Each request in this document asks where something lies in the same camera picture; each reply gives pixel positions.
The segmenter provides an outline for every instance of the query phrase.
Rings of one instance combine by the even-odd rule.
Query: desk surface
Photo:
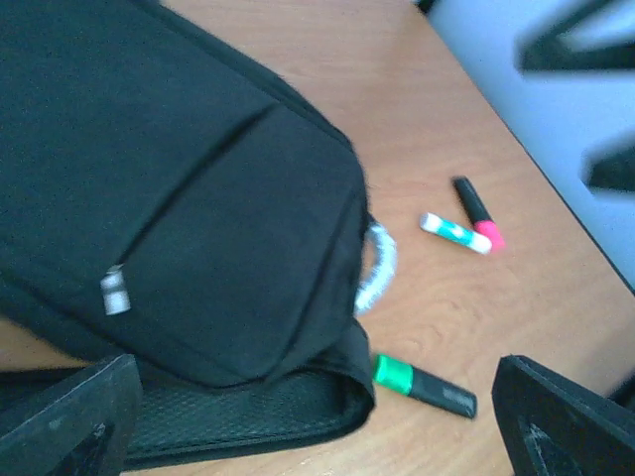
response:
[[[129,473],[489,475],[511,466],[490,389],[498,359],[526,354],[599,393],[635,367],[633,296],[405,0],[170,0],[280,73],[353,140],[372,210],[399,249],[394,284],[363,316],[374,350],[474,391],[475,421],[378,389],[370,422],[311,448]],[[482,257],[418,227],[467,225],[449,178],[467,175],[508,249]],[[0,321],[0,366],[67,360]]]

